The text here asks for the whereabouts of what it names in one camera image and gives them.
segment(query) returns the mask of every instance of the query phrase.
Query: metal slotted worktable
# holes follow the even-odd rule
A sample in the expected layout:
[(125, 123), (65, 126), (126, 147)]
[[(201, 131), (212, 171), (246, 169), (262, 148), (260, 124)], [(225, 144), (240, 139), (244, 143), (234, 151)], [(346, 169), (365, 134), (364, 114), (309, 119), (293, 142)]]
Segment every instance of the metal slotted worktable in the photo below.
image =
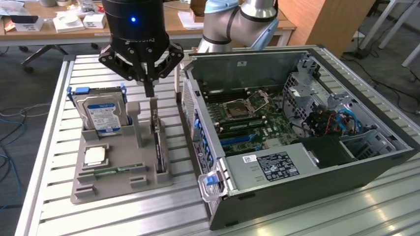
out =
[[(356, 88), (420, 142), (418, 127), (349, 72), (328, 51), (316, 49)], [(326, 72), (325, 85), (342, 89)], [(65, 97), (65, 88), (126, 86), (128, 101), (138, 101), (140, 119), (149, 116), (144, 89), (122, 80), (97, 55), (76, 56), (60, 72), (40, 151), (16, 235), (166, 235), (166, 236), (280, 236), (280, 235), (388, 235), (420, 233), (420, 156), (388, 170), (365, 187), (300, 205), (218, 231), (208, 230), (190, 157), (173, 94), (173, 74), (156, 86), (160, 117), (166, 124), (170, 187), (72, 205), (69, 195), (77, 158), (81, 120)]]

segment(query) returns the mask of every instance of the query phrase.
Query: motherboard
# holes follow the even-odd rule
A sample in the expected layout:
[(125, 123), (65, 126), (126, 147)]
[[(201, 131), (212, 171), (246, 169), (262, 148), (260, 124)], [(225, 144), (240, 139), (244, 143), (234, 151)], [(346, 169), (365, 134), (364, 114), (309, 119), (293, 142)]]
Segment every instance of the motherboard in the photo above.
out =
[(246, 96), (206, 103), (225, 156), (285, 146), (297, 139), (278, 93), (261, 88), (248, 90)]

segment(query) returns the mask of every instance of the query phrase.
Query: wooden cabinet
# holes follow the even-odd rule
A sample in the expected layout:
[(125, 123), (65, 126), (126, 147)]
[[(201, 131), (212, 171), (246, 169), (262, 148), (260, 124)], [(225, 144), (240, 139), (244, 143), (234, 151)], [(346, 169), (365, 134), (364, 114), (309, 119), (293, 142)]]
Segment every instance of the wooden cabinet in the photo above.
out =
[(296, 25), (288, 45), (322, 44), (340, 57), (374, 0), (278, 0)]

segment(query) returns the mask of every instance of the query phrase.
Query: gray robot arm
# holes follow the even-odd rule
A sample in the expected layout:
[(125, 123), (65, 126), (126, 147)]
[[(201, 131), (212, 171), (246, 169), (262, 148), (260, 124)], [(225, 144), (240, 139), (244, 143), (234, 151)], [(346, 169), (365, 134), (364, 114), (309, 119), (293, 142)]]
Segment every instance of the gray robot arm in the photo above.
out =
[(198, 53), (230, 51), (230, 41), (261, 50), (276, 32), (277, 4), (272, 0), (208, 0)]

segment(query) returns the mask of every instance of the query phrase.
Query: hard drive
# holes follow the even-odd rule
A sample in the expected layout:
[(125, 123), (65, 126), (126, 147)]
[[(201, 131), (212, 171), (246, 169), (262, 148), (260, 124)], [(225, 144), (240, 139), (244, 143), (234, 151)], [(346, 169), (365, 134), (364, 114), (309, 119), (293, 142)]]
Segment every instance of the hard drive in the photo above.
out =
[(84, 130), (96, 130), (98, 136), (116, 135), (121, 126), (129, 125), (125, 112), (125, 87), (89, 88), (78, 87), (68, 97), (78, 111)]

